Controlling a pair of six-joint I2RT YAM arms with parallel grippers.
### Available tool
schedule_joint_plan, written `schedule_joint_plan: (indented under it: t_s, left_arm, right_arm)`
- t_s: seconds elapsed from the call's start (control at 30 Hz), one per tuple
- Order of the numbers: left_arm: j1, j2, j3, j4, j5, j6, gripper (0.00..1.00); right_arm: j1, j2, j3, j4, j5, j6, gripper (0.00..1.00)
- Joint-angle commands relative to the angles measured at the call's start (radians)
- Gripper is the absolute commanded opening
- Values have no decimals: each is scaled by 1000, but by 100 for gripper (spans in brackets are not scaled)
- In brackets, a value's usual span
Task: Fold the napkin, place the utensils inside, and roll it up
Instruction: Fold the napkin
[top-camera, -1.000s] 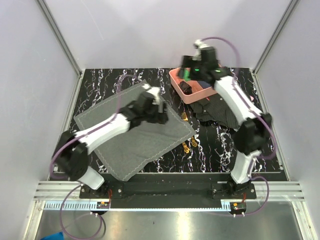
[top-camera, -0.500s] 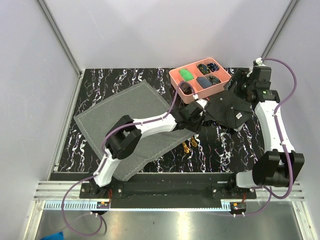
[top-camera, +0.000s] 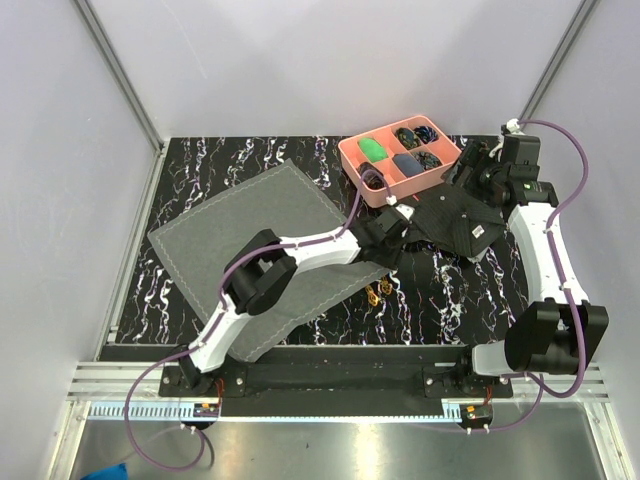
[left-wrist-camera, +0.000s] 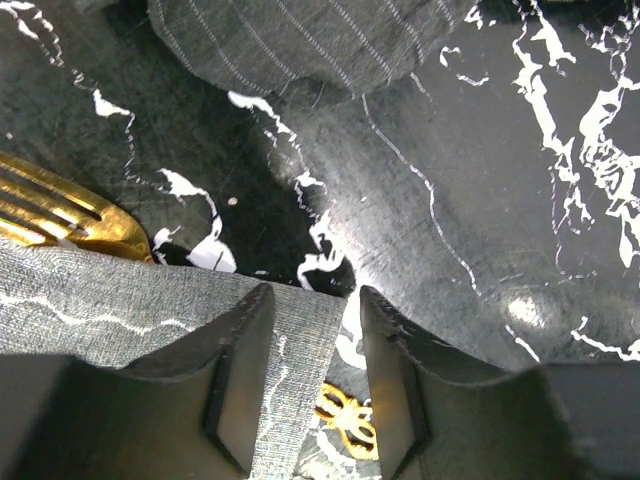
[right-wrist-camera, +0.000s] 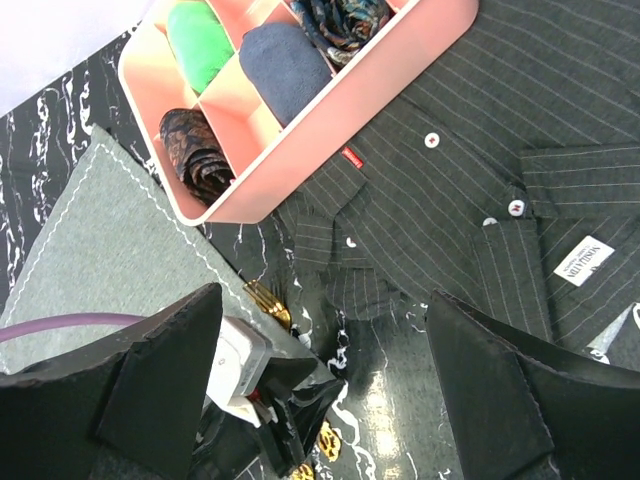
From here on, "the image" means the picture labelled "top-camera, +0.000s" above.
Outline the grey cloth napkin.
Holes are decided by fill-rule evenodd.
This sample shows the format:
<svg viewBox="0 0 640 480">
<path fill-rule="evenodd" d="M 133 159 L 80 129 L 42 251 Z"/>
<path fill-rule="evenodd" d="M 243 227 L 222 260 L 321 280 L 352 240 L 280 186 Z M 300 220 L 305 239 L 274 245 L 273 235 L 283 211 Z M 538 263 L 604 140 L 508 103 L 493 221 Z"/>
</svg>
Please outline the grey cloth napkin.
<svg viewBox="0 0 640 480">
<path fill-rule="evenodd" d="M 202 322 L 219 302 L 225 267 L 263 229 L 301 237 L 341 226 L 334 203 L 292 161 L 265 171 L 149 235 L 174 284 Z M 230 346 L 231 357 L 255 362 L 296 327 L 387 274 L 374 263 L 327 266 L 295 276 L 278 303 L 250 320 Z"/>
</svg>

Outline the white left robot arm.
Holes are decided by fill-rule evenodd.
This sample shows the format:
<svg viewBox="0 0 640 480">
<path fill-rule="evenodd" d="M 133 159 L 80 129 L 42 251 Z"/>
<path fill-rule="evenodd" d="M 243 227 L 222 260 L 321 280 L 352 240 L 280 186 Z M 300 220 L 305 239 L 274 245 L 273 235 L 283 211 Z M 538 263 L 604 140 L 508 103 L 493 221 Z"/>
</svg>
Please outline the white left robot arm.
<svg viewBox="0 0 640 480">
<path fill-rule="evenodd" d="M 278 237 L 270 229 L 258 232 L 225 268 L 219 302 L 203 332 L 177 357 L 181 384 L 193 395 L 208 394 L 241 330 L 276 305 L 294 276 L 359 262 L 395 269 L 414 214 L 413 207 L 395 203 L 375 218 L 350 218 L 319 234 Z"/>
</svg>

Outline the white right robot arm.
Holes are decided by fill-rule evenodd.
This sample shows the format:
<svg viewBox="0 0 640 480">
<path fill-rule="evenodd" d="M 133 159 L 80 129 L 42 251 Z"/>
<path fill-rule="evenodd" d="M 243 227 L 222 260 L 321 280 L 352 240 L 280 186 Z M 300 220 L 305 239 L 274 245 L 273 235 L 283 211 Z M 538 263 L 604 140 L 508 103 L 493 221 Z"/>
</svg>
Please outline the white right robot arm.
<svg viewBox="0 0 640 480">
<path fill-rule="evenodd" d="M 506 134 L 495 147 L 471 141 L 445 180 L 501 213 L 521 255 L 529 305 L 504 340 L 472 348 L 454 371 L 466 396 L 486 389 L 490 376 L 520 372 L 583 375 L 609 324 L 577 280 L 559 225 L 560 203 L 539 180 L 540 140 Z"/>
</svg>

